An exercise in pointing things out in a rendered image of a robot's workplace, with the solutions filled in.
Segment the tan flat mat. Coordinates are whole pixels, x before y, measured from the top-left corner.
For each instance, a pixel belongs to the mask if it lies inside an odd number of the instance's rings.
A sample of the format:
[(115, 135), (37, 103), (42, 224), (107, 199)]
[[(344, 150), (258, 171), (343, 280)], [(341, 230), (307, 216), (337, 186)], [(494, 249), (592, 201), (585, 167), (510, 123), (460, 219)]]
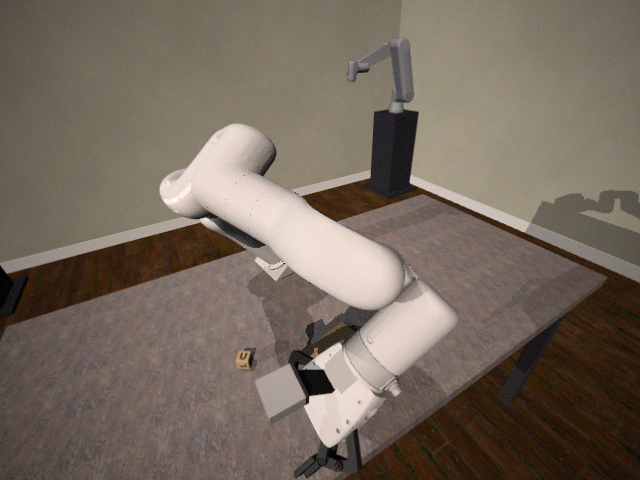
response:
[(353, 331), (350, 327), (341, 322), (302, 352), (312, 358), (315, 358), (317, 357), (316, 352), (318, 350), (325, 347), (329, 348), (334, 345), (335, 342), (341, 339), (349, 339), (355, 333), (356, 332)]

